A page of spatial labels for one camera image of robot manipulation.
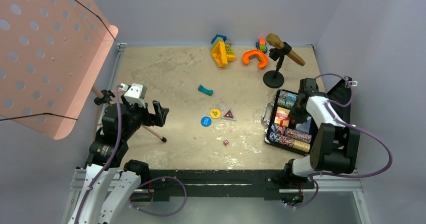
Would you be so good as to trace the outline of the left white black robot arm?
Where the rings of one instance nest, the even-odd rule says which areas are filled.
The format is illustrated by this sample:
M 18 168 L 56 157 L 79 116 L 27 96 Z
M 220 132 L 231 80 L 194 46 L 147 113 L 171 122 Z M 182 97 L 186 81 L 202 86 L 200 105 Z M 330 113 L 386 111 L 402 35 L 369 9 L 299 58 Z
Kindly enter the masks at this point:
M 124 93 L 104 110 L 101 128 L 89 147 L 83 188 L 69 223 L 111 223 L 125 199 L 136 188 L 149 184 L 148 164 L 131 160 L 121 174 L 118 186 L 108 188 L 128 151 L 127 141 L 140 127 L 164 126 L 168 108 L 153 101 L 155 112 L 149 113 L 144 102 L 146 88 L 140 84 L 121 85 L 116 91 Z

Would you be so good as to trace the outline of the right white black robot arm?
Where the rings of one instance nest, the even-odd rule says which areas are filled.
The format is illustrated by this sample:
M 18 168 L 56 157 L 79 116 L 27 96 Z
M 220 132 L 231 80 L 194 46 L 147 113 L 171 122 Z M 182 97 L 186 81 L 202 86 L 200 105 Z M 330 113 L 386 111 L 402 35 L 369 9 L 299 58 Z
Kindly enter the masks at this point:
M 281 178 L 286 186 L 295 187 L 323 171 L 331 174 L 353 173 L 360 132 L 352 126 L 346 126 L 346 122 L 333 109 L 328 95 L 319 91 L 315 79 L 305 78 L 300 81 L 290 117 L 298 124 L 311 117 L 317 126 L 317 133 L 308 156 L 291 159 L 285 164 Z

